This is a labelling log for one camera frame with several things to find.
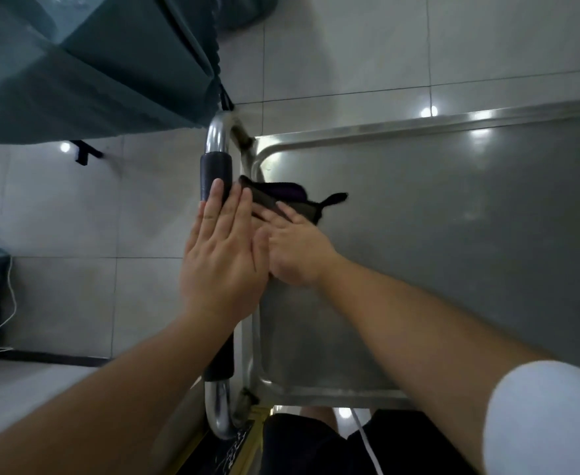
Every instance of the forearm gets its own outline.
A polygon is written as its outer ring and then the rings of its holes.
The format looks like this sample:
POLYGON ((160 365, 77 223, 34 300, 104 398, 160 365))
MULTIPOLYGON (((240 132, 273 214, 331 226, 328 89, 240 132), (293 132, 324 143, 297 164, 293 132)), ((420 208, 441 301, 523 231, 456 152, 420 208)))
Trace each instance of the forearm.
POLYGON ((144 474, 167 418, 233 327, 188 313, 0 434, 0 474, 144 474))
POLYGON ((549 356, 436 296, 338 257, 319 290, 376 360, 481 468, 487 403, 512 368, 549 356))

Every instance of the black baseboard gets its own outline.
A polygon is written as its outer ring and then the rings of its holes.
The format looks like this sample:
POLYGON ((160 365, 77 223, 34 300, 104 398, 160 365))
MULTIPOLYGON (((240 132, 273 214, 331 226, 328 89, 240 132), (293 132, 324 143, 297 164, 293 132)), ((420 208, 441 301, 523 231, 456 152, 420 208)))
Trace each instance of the black baseboard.
POLYGON ((41 351, 11 350, 0 352, 0 360, 12 362, 36 362, 38 364, 74 365, 77 367, 103 367, 111 359, 104 357, 76 357, 74 355, 56 355, 41 351))

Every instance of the black shorts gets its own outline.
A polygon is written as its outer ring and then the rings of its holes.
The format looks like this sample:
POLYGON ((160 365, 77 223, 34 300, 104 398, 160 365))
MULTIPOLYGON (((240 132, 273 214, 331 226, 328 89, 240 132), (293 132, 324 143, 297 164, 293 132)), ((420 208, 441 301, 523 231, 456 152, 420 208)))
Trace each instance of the black shorts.
MULTIPOLYGON (((422 412, 378 410, 364 426, 387 474, 475 474, 422 412)), ((326 423, 276 414, 263 427, 262 475, 371 474, 373 463, 360 432, 342 438, 326 423)))

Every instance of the hand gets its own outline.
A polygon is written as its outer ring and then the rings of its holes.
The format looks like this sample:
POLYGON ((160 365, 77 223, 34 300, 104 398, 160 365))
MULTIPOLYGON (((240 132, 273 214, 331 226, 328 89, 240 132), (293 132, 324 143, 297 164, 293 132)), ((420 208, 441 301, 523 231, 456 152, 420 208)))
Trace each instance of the hand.
POLYGON ((222 207, 217 179, 187 241, 180 289, 187 311, 217 316, 233 325, 250 315, 268 282, 268 231, 251 228, 253 193, 233 184, 222 207))
POLYGON ((316 226, 283 202, 288 220, 254 204, 253 211, 270 223, 270 271, 289 285, 314 285, 340 256, 316 226))

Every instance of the left hand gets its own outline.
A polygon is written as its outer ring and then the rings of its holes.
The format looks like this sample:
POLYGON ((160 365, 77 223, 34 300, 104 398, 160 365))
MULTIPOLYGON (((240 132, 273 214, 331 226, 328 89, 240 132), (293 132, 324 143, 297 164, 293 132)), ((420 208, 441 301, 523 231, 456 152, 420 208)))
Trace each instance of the left hand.
POLYGON ((253 235, 253 193, 234 183, 222 207, 223 183, 213 182, 201 202, 185 247, 180 289, 187 311, 231 325, 250 315, 268 282, 268 231, 253 235))

